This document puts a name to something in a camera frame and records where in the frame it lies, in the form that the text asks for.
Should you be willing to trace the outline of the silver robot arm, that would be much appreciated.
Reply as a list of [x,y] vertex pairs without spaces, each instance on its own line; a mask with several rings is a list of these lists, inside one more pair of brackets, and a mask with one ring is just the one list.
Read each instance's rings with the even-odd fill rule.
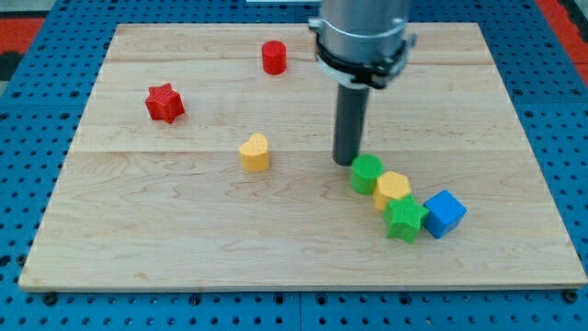
[[383,89],[410,57],[416,36],[405,36],[411,0],[323,0],[309,19],[322,71],[352,89]]

